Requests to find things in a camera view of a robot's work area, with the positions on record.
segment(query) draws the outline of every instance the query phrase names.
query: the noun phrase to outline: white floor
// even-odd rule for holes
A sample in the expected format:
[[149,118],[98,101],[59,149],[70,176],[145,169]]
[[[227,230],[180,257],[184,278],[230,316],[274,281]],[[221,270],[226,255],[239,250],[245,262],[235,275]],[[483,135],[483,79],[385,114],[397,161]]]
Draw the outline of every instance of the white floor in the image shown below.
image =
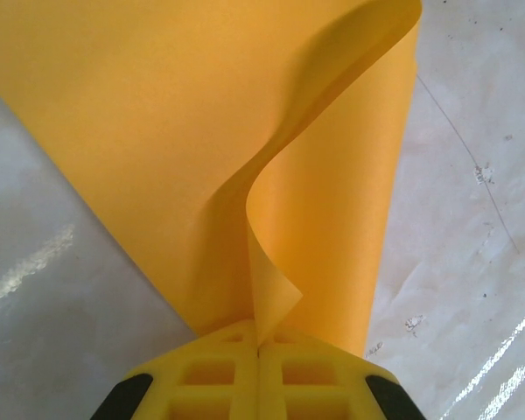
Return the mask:
[[[367,357],[429,419],[525,419],[525,0],[425,0],[417,57]],[[0,419],[192,338],[0,101]]]

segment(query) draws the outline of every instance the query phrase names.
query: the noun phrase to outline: yellow fabric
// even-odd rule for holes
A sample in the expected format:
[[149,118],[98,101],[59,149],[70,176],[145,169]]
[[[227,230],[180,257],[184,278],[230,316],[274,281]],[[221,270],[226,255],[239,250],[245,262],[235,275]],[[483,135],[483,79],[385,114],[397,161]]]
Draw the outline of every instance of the yellow fabric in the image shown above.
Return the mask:
[[0,96],[198,333],[361,354],[418,0],[0,1]]

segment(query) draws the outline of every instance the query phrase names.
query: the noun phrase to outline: yellow vinyl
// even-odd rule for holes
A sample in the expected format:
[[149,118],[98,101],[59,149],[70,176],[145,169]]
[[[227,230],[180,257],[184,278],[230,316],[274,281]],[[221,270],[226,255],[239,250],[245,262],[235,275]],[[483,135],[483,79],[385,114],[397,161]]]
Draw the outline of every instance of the yellow vinyl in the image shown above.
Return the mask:
[[1,0],[0,96],[200,334],[362,354],[418,0]]

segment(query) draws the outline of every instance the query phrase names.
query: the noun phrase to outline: yellow plastic tool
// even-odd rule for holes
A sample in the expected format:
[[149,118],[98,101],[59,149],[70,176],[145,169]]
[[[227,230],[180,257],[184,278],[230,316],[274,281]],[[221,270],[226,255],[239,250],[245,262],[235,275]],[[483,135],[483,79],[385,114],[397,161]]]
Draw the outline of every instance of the yellow plastic tool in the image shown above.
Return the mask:
[[418,0],[0,0],[0,96],[200,334],[362,354]]
[[260,347],[253,321],[132,370],[92,420],[424,420],[385,369],[300,332]]

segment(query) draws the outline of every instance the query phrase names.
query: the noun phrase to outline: yellow sheet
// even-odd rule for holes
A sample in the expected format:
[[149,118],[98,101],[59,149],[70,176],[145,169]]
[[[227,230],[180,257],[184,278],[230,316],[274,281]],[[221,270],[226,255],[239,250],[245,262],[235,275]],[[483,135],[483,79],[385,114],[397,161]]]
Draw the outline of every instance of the yellow sheet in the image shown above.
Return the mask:
[[418,0],[0,0],[0,96],[198,333],[361,354]]

